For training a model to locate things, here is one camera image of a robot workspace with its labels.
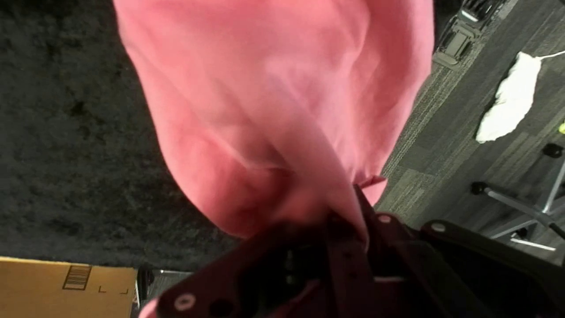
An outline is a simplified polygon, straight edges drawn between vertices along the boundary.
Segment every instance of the metal bar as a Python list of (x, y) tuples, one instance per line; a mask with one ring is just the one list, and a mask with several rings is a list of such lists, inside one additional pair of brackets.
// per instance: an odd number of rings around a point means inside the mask
[(535, 219), (520, 221), (520, 223), (517, 223), (513, 226), (508, 226), (506, 230), (496, 231), (494, 235), (487, 235), (487, 237), (490, 237), (492, 240), (497, 240), (501, 237), (506, 237), (506, 235), (510, 235), (510, 233), (513, 233), (513, 231), (517, 231), (520, 228), (531, 226), (535, 223), (536, 223)]
[(510, 240), (519, 244), (519, 245), (527, 245), (527, 247), (543, 249), (543, 251), (550, 251), (550, 253), (556, 251), (556, 247), (536, 244), (536, 242), (529, 242), (529, 240), (520, 240), (520, 238), (515, 238), (515, 237), (512, 237)]
[(180, 272), (180, 270), (158, 270), (160, 276), (190, 276), (192, 272)]
[(135, 309), (139, 309), (141, 307), (141, 297), (139, 297), (139, 283), (137, 281), (134, 283), (134, 288), (135, 288), (134, 304), (135, 304)]
[(489, 198), (503, 203), (503, 205), (508, 205), (508, 207), (515, 208), (517, 212), (520, 212), (520, 214), (524, 214), (524, 215), (527, 215), (531, 219), (536, 219), (543, 226), (550, 224), (550, 219), (545, 214), (540, 214), (540, 210), (536, 210), (536, 208), (533, 208), (533, 207), (529, 207), (529, 205), (526, 205), (526, 203), (522, 203), (522, 201), (519, 201), (519, 200), (515, 200), (512, 196), (501, 194), (501, 192), (497, 192), (494, 189), (489, 189), (489, 187), (485, 189), (485, 194)]
[(552, 184), (552, 187), (550, 187), (550, 191), (549, 191), (549, 196), (547, 196), (547, 200), (545, 200), (545, 205), (543, 205), (543, 208), (542, 208), (542, 214), (550, 214), (550, 205), (552, 205), (554, 198), (556, 198), (557, 192), (559, 192), (559, 187), (561, 187), (561, 184), (563, 184), (563, 178), (565, 178), (565, 161), (563, 161), (563, 164), (561, 164), (561, 170), (559, 170), (559, 173), (557, 173), (557, 178), (554, 180), (554, 184)]

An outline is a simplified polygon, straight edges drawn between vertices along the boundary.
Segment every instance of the pink fabric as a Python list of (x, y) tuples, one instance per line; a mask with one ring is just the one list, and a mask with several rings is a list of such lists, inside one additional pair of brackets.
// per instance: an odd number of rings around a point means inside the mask
[(430, 0), (114, 0), (162, 155), (220, 230), (248, 237), (379, 177), (429, 74)]

